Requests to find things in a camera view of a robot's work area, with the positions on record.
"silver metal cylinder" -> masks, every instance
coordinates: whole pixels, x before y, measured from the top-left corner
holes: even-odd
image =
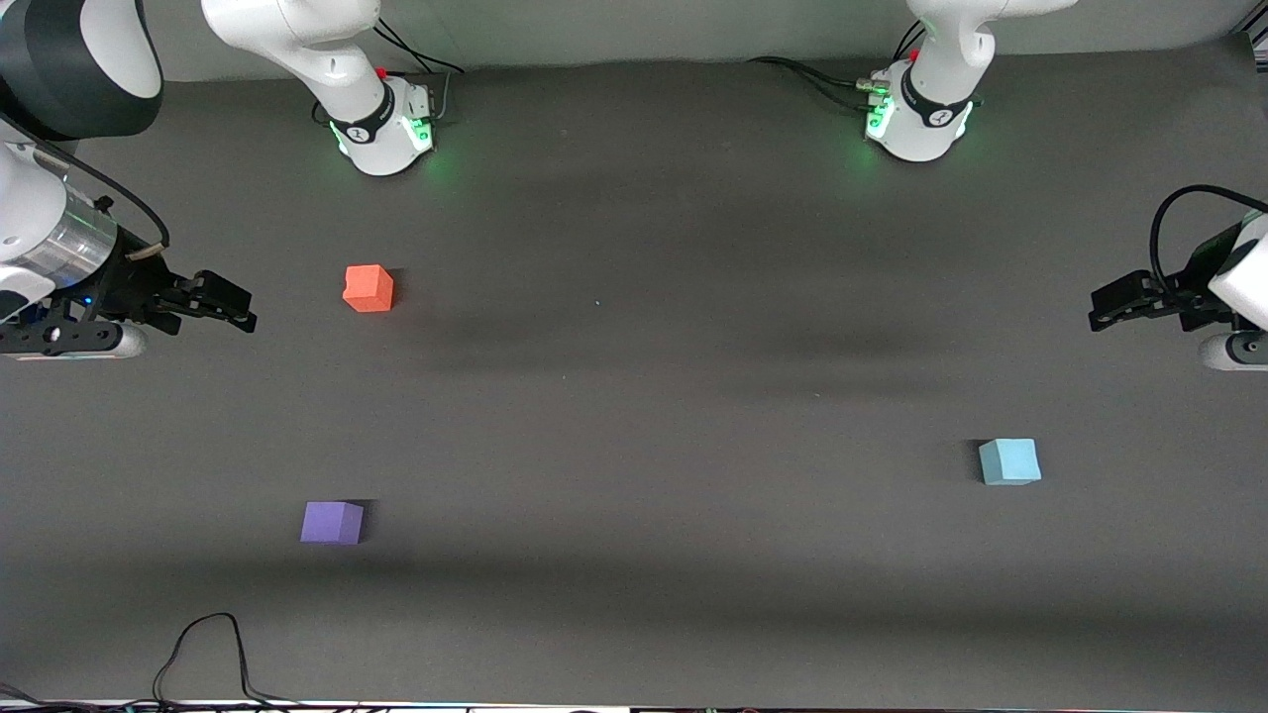
[[[84,280],[110,256],[119,226],[67,186],[66,211],[48,237],[11,264],[43,275],[58,289]]]

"orange cube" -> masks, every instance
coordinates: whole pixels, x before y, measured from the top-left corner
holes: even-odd
[[[392,308],[392,275],[383,265],[351,265],[344,274],[344,302],[358,312],[387,312]]]

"wire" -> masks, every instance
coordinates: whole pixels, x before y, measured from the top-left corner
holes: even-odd
[[[432,117],[434,121],[440,121],[445,118],[445,112],[449,110],[449,80],[454,76],[454,72],[445,72],[445,89],[440,93],[440,112]]]
[[[1250,198],[1249,195],[1238,193],[1236,190],[1229,190],[1227,188],[1221,188],[1219,185],[1207,185],[1207,184],[1187,185],[1177,190],[1175,193],[1168,195],[1167,200],[1163,200],[1163,204],[1158,207],[1158,212],[1154,213],[1154,225],[1153,227],[1149,228],[1149,265],[1154,270],[1154,279],[1158,280],[1159,285],[1161,285],[1163,292],[1167,293],[1167,297],[1170,298],[1172,303],[1177,304],[1181,308],[1181,311],[1184,312],[1192,312],[1192,308],[1181,304],[1179,294],[1175,293],[1175,288],[1172,287],[1170,280],[1167,279],[1167,274],[1163,271],[1163,261],[1158,255],[1158,244],[1160,242],[1159,235],[1161,233],[1163,218],[1167,217],[1167,211],[1172,208],[1172,204],[1174,204],[1181,198],[1188,195],[1189,193],[1210,193],[1212,195],[1219,195],[1220,198],[1224,198],[1226,200],[1240,203],[1246,208],[1253,208],[1255,211],[1260,211],[1268,214],[1268,203],[1257,200],[1254,198]]]
[[[825,88],[822,84],[819,84],[820,81],[824,81],[824,82],[832,84],[833,86],[841,86],[841,88],[850,86],[850,88],[853,88],[853,82],[848,82],[847,84],[847,82],[844,82],[844,80],[839,80],[837,77],[825,75],[825,74],[820,72],[819,70],[815,70],[814,67],[806,66],[806,65],[804,65],[801,62],[798,62],[795,60],[789,60],[786,57],[770,57],[770,56],[766,56],[766,57],[753,57],[752,60],[749,60],[749,62],[757,62],[757,63],[762,63],[762,65],[777,65],[777,66],[792,70],[792,74],[795,74],[796,76],[799,76],[803,80],[805,80],[805,82],[809,84],[812,89],[814,89],[815,91],[818,91],[828,101],[832,101],[833,104],[836,104],[837,107],[841,107],[843,109],[850,109],[851,112],[862,112],[862,113],[867,113],[867,112],[871,110],[871,107],[867,107],[866,104],[853,104],[851,101],[847,101],[847,100],[842,99],[841,96],[837,96],[836,94],[833,94],[832,91],[829,91],[828,88]]]
[[[147,218],[150,218],[150,221],[155,225],[155,227],[158,228],[158,236],[160,236],[158,242],[150,245],[147,247],[142,247],[136,252],[129,252],[128,255],[126,255],[128,260],[143,260],[146,258],[153,258],[155,255],[166,250],[169,245],[171,245],[171,232],[167,230],[167,223],[165,223],[162,218],[158,217],[158,213],[156,213],[155,209],[151,208],[148,203],[142,200],[136,193],[132,193],[119,181],[94,169],[93,166],[85,164],[84,161],[74,156],[71,152],[62,150],[61,146],[57,146],[49,141],[44,141],[39,136],[36,136],[34,132],[22,126],[20,122],[14,119],[9,114],[0,113],[0,119],[6,121],[13,128],[18,129],[19,133],[33,141],[36,146],[41,148],[41,151],[52,155],[63,164],[70,164],[71,166],[75,166],[76,169],[84,171],[85,174],[110,186],[112,189],[115,190],[115,193],[119,193],[120,195],[127,198],[129,203],[139,208],[141,212],[145,213]]]
[[[781,67],[787,67],[794,72],[809,75],[814,79],[831,84],[833,86],[843,86],[848,89],[855,89],[855,82],[847,79],[838,79],[829,74],[822,72],[805,62],[798,62],[796,60],[789,60],[787,57],[776,57],[773,55],[763,55],[761,57],[753,57],[749,62],[757,62],[760,65],[779,65]]]
[[[415,62],[418,62],[420,65],[422,65],[422,69],[424,69],[424,71],[426,71],[426,72],[427,72],[429,75],[430,75],[430,74],[435,74],[435,72],[434,72],[434,71],[431,70],[431,67],[430,67],[430,66],[427,66],[427,62],[425,61],[425,57],[422,57],[421,55],[416,55],[416,53],[413,52],[413,49],[410,49],[408,47],[406,47],[406,46],[404,46],[404,43],[402,43],[402,42],[398,42],[398,41],[396,41],[396,39],[392,39],[391,37],[388,37],[388,36],[387,36],[387,33],[384,33],[384,32],[383,32],[382,29],[379,29],[379,28],[377,28],[377,27],[374,28],[374,34],[377,34],[377,36],[382,37],[383,39],[387,39],[387,41],[388,41],[388,44],[392,44],[393,47],[398,47],[398,48],[401,48],[401,49],[404,49],[406,52],[408,52],[410,55],[412,55],[412,56],[413,56],[413,61],[415,61]]]
[[[1254,25],[1255,23],[1258,23],[1260,19],[1263,19],[1264,13],[1268,13],[1268,6],[1260,8],[1259,11],[1255,13],[1255,16],[1250,18],[1249,20],[1246,20],[1246,23],[1244,25],[1241,25],[1241,32],[1249,32],[1250,28],[1252,28],[1252,25]]]
[[[912,32],[914,32],[917,28],[919,28],[921,32],[917,32],[914,36],[912,36]],[[903,39],[898,41],[898,48],[894,49],[893,61],[896,62],[898,58],[903,56],[903,52],[905,52],[908,47],[915,43],[915,41],[919,39],[922,34],[924,34],[924,25],[921,23],[921,20],[915,20],[914,23],[912,23],[912,27],[907,28],[907,32],[903,33]]]
[[[181,629],[180,636],[176,637],[175,646],[171,647],[171,656],[169,656],[167,662],[164,664],[161,669],[158,669],[158,672],[155,674],[153,681],[150,684],[150,694],[153,698],[153,700],[157,700],[160,703],[166,702],[166,699],[162,695],[162,681],[167,676],[167,671],[176,662],[176,658],[180,657],[180,646],[185,642],[185,636],[189,634],[189,632],[198,624],[202,624],[208,619],[216,619],[217,617],[223,617],[228,619],[230,624],[233,625],[233,641],[237,644],[237,656],[238,656],[238,686],[242,689],[242,695],[270,708],[273,707],[269,702],[270,699],[290,702],[290,699],[288,698],[281,698],[280,695],[271,695],[264,693],[257,688],[255,688],[254,685],[251,685],[251,672],[246,665],[246,648],[242,646],[242,629],[238,628],[237,617],[230,614],[228,612],[217,612],[214,614],[199,617],[198,619],[194,619],[193,622],[186,624],[184,629]]]
[[[380,30],[378,27],[374,28],[375,34],[378,34],[383,39],[387,39],[391,44],[394,44],[398,48],[404,49],[406,52],[408,52],[410,55],[412,55],[413,58],[415,58],[415,61],[417,61],[420,65],[422,65],[427,70],[427,74],[435,74],[435,72],[431,71],[431,67],[427,66],[427,62],[435,62],[437,65],[449,67],[449,69],[454,70],[455,72],[458,72],[460,75],[467,74],[467,70],[459,67],[458,65],[454,65],[451,62],[446,62],[444,60],[437,60],[436,57],[429,57],[427,55],[424,55],[422,52],[418,52],[413,47],[410,47],[410,43],[406,42],[404,39],[402,39],[401,34],[397,33],[397,30],[392,29],[392,25],[389,25],[387,23],[387,20],[384,20],[383,18],[379,18],[379,24],[383,25],[383,29],[385,29],[389,33],[392,33],[392,37],[388,37],[387,34],[384,34],[383,30]]]

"light blue cube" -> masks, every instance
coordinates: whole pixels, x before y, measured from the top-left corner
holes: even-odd
[[[1028,485],[1038,482],[1038,455],[1028,438],[999,438],[978,449],[987,485]]]

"cable connector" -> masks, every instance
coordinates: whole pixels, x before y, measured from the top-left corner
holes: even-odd
[[[855,89],[869,94],[876,94],[879,96],[889,96],[889,82],[883,79],[855,80]]]

